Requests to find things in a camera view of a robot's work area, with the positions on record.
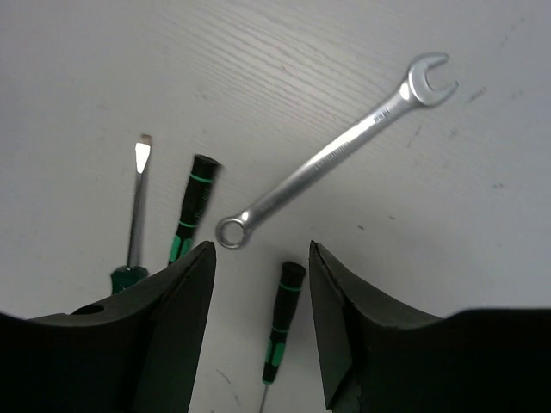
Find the small black precision screwdriver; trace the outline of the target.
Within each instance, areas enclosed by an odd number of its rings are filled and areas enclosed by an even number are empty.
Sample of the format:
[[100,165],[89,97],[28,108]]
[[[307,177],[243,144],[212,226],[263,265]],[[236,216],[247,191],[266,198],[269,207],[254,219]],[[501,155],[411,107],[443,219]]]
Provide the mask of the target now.
[[264,411],[269,387],[275,382],[285,353],[288,332],[306,277],[306,269],[296,262],[284,262],[278,283],[269,341],[263,365],[263,396],[259,412]]

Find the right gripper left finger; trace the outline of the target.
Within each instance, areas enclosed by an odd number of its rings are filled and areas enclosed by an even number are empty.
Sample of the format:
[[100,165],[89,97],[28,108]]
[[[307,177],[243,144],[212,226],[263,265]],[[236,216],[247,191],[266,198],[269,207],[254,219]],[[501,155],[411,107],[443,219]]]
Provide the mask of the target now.
[[214,277],[206,241],[71,314],[2,315],[2,411],[187,411]]

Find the silver combination wrench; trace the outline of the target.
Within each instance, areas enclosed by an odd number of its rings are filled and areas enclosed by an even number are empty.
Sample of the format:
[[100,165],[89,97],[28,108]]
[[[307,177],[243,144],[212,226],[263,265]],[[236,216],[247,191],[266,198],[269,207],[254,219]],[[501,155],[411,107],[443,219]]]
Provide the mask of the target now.
[[253,231],[265,220],[335,169],[400,116],[418,108],[434,108],[448,100],[457,91],[459,84],[454,81],[435,90],[427,79],[428,71],[448,61],[449,55],[445,52],[418,55],[409,65],[396,90],[386,100],[242,212],[219,221],[215,229],[219,244],[229,250],[244,247]]

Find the green handled screwdriver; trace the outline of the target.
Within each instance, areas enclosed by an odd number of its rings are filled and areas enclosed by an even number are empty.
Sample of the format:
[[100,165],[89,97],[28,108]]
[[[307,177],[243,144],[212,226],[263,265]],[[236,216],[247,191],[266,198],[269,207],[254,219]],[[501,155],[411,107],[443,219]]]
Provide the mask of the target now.
[[143,250],[145,205],[149,161],[152,154],[152,136],[142,134],[134,146],[135,179],[133,210],[130,224],[127,262],[115,269],[110,275],[111,294],[119,293],[148,276],[148,271],[141,266]]

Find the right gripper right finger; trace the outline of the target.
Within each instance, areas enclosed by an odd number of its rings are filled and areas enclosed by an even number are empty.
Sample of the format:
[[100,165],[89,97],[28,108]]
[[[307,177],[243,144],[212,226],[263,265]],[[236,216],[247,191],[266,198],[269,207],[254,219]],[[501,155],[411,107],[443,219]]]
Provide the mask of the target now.
[[435,317],[366,282],[317,242],[309,273],[328,410],[549,411],[549,309]]

